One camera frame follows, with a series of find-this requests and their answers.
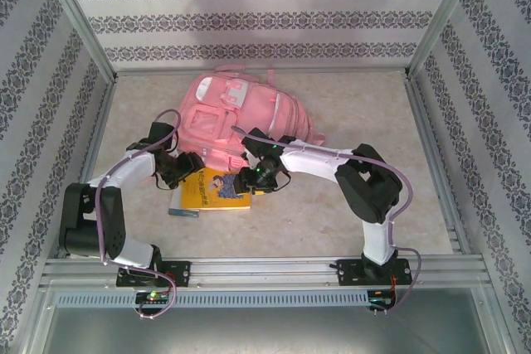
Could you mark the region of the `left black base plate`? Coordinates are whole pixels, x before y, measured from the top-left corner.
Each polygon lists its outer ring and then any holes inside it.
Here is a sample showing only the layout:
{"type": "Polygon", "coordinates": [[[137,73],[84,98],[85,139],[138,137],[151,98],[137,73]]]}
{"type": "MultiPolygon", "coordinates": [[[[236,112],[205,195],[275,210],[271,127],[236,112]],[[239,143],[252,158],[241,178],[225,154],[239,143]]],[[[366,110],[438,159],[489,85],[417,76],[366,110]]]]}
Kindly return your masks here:
{"type": "MultiPolygon", "coordinates": [[[[163,261],[156,266],[156,270],[171,278],[177,287],[188,286],[191,263],[189,261],[163,261]]],[[[170,283],[145,271],[130,271],[119,268],[116,277],[116,286],[119,288],[168,288],[170,283]]]]}

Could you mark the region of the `yellow book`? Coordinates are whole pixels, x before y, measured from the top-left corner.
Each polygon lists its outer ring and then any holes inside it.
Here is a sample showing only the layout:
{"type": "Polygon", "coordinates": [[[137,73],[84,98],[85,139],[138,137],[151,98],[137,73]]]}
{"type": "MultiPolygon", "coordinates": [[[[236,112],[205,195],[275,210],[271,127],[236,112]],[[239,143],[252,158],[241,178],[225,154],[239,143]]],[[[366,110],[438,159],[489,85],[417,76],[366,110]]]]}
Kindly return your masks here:
{"type": "Polygon", "coordinates": [[[247,210],[251,195],[236,194],[233,172],[203,168],[188,177],[181,185],[181,207],[186,210],[247,210]]]}

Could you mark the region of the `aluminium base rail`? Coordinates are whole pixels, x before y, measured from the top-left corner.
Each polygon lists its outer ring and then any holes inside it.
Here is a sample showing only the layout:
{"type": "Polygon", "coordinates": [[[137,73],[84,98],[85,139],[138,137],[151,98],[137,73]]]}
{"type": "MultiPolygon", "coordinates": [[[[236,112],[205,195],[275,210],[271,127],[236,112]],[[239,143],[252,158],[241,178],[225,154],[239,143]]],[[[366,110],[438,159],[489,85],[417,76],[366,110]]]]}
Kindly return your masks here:
{"type": "MultiPolygon", "coordinates": [[[[420,267],[418,289],[476,288],[492,284],[480,255],[428,255],[421,262],[409,256],[412,276],[420,267]]],[[[334,257],[191,259],[190,289],[266,290],[320,289],[339,286],[334,257]]],[[[90,259],[50,259],[41,288],[115,286],[118,270],[90,259]]]]}

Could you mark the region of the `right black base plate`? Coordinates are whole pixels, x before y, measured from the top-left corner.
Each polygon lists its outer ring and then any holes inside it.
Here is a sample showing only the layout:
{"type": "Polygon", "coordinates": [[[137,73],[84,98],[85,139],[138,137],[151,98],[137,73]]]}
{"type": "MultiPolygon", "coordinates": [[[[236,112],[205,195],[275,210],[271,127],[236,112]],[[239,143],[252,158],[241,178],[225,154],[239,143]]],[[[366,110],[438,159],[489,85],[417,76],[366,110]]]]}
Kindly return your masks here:
{"type": "Polygon", "coordinates": [[[378,265],[367,259],[339,259],[335,264],[340,286],[390,285],[392,277],[397,285],[408,285],[412,274],[407,259],[390,259],[378,265]]]}

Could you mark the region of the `pink backpack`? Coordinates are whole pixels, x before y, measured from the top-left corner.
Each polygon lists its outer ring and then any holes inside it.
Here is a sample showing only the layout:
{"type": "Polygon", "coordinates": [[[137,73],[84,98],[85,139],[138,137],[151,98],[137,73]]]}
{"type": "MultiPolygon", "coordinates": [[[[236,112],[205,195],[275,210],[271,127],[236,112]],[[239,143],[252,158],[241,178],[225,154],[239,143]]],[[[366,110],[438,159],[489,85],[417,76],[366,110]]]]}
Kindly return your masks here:
{"type": "Polygon", "coordinates": [[[269,70],[267,81],[261,83],[242,65],[223,65],[197,77],[178,110],[179,150],[198,154],[211,169],[237,172],[248,162],[234,126],[246,132],[257,128],[274,140],[288,135],[322,144],[325,136],[314,129],[302,103],[278,90],[274,77],[269,70]]]}

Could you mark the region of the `aluminium side rail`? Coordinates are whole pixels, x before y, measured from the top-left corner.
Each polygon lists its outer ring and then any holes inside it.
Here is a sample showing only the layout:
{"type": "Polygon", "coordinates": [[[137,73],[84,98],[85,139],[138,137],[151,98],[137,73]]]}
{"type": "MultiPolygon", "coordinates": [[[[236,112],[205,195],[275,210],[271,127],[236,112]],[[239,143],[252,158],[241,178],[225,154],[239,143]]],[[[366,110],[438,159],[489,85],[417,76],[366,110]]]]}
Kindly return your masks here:
{"type": "Polygon", "coordinates": [[[413,118],[417,125],[421,145],[426,156],[431,179],[434,183],[452,250],[458,255],[473,255],[475,251],[470,246],[457,202],[452,194],[445,165],[437,146],[436,135],[431,128],[429,115],[422,101],[421,91],[416,82],[408,76],[403,79],[403,83],[412,109],[413,118]]]}
{"type": "Polygon", "coordinates": [[[109,83],[106,86],[105,92],[103,93],[100,99],[99,108],[97,109],[97,113],[95,116],[95,121],[90,130],[89,140],[84,152],[82,153],[82,163],[80,166],[80,170],[73,177],[69,177],[61,188],[56,212],[58,216],[56,244],[52,247],[52,250],[49,254],[50,259],[61,258],[63,256],[63,249],[59,245],[59,235],[61,232],[62,209],[66,188],[73,182],[87,182],[93,176],[117,82],[118,81],[115,80],[109,83]]]}

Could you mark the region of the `aluminium frame post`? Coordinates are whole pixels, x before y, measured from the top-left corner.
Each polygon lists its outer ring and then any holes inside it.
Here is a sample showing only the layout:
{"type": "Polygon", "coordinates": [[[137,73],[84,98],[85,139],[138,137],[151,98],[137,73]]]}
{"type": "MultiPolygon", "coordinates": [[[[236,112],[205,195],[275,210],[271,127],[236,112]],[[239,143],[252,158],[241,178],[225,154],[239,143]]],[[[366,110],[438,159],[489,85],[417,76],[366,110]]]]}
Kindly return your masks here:
{"type": "Polygon", "coordinates": [[[107,83],[114,83],[116,72],[111,65],[103,46],[100,44],[88,17],[77,0],[59,0],[72,26],[80,35],[92,60],[96,63],[99,71],[107,83]]]}
{"type": "Polygon", "coordinates": [[[412,60],[406,68],[406,76],[409,80],[417,76],[458,2],[459,0],[441,0],[425,34],[416,48],[412,60]]]}

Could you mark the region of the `grey notebook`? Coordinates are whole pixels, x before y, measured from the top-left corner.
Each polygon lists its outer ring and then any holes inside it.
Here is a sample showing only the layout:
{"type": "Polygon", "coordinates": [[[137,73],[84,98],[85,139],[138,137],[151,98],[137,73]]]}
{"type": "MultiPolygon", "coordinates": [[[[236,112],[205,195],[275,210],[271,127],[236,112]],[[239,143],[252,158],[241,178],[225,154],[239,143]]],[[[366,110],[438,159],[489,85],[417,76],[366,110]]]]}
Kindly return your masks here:
{"type": "Polygon", "coordinates": [[[168,207],[168,214],[170,216],[181,216],[189,218],[198,218],[200,212],[196,210],[185,209],[181,206],[182,193],[176,189],[173,191],[172,198],[168,207]]]}

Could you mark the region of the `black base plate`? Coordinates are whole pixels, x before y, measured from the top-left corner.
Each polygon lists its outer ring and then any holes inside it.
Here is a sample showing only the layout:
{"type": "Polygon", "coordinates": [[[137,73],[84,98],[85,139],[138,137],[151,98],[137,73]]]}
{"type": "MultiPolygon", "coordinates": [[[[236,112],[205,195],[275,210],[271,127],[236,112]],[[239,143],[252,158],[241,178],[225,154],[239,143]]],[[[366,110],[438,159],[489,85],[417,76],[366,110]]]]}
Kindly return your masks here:
{"type": "Polygon", "coordinates": [[[407,259],[390,259],[378,265],[367,259],[339,259],[335,264],[340,286],[390,285],[392,277],[397,285],[408,285],[412,274],[407,259]]]}
{"type": "MultiPolygon", "coordinates": [[[[188,286],[191,263],[189,261],[163,261],[156,266],[156,270],[171,278],[177,287],[188,286]]],[[[168,288],[170,283],[145,271],[130,271],[119,268],[116,277],[116,286],[119,288],[168,288]]]]}

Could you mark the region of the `left controller board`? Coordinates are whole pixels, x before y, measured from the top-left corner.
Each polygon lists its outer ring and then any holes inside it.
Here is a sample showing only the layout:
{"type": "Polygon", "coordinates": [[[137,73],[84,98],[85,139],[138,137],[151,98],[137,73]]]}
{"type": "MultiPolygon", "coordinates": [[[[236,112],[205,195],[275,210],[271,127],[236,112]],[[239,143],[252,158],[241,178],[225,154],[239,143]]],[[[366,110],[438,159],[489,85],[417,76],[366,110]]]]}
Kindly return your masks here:
{"type": "Polygon", "coordinates": [[[140,304],[154,304],[163,305],[168,302],[168,295],[157,291],[137,293],[135,303],[140,304]]]}

